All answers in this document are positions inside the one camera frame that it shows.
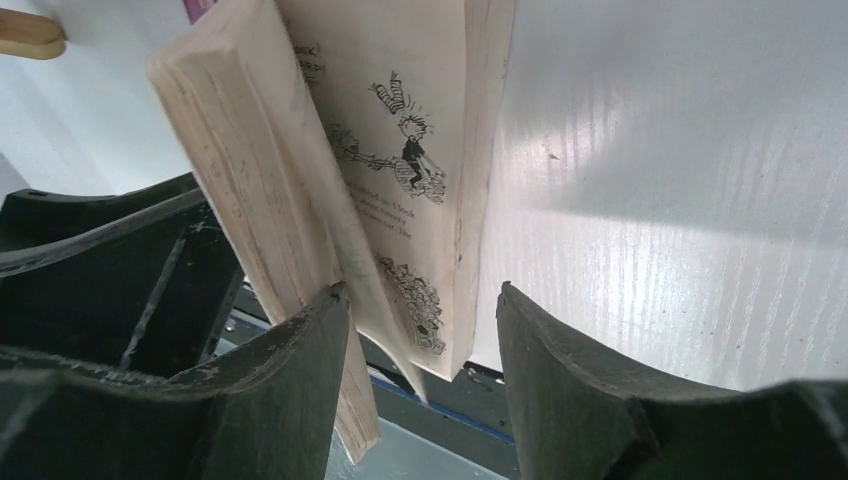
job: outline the cartoon illustration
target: cartoon illustration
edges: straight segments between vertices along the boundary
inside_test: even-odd
[[[416,277],[409,271],[409,265],[398,265],[389,257],[377,255],[377,261],[383,275],[395,287],[395,293],[402,299],[407,318],[412,323],[412,335],[415,345],[433,355],[441,355],[445,342],[439,338],[439,320],[442,309],[439,308],[439,294],[422,277]]]
[[[446,175],[421,145],[421,141],[433,133],[433,127],[427,123],[426,116],[418,113],[421,107],[417,106],[410,96],[404,96],[402,83],[395,72],[392,72],[388,88],[375,83],[371,85],[370,90],[377,95],[391,115],[399,117],[397,126],[405,138],[401,155],[378,158],[375,155],[363,154],[359,140],[353,132],[334,124],[330,126],[330,139],[340,157],[363,163],[373,170],[391,168],[398,184],[410,196],[423,195],[436,205],[441,205],[444,202]]]

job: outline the white surface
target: white surface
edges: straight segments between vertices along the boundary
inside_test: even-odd
[[[325,480],[502,480],[504,477],[380,419],[383,438],[352,465],[338,434],[327,460]]]
[[[0,206],[3,205],[6,194],[16,192],[28,185],[23,177],[15,170],[14,167],[6,160],[3,153],[0,152]]]
[[[124,193],[188,171],[144,60],[188,27],[181,0],[0,0],[58,20],[68,49],[0,56],[0,153],[33,187]]]
[[[503,280],[668,372],[848,373],[848,4],[520,1],[472,360]]]

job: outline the book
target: book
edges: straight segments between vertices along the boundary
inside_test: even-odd
[[[286,321],[343,278],[356,328],[386,350],[423,397],[409,342],[275,4],[218,3],[154,52],[147,72],[272,323]],[[354,461],[379,438],[355,331],[336,429]]]
[[[413,364],[450,380],[471,351],[513,9],[222,0],[148,65],[269,318],[343,278],[357,329],[422,398]],[[348,349],[336,428],[356,460],[379,432]]]
[[[514,0],[277,0],[415,364],[471,354]]]

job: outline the book page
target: book page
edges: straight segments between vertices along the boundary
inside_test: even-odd
[[[444,376],[464,145],[464,2],[278,4],[416,361]]]

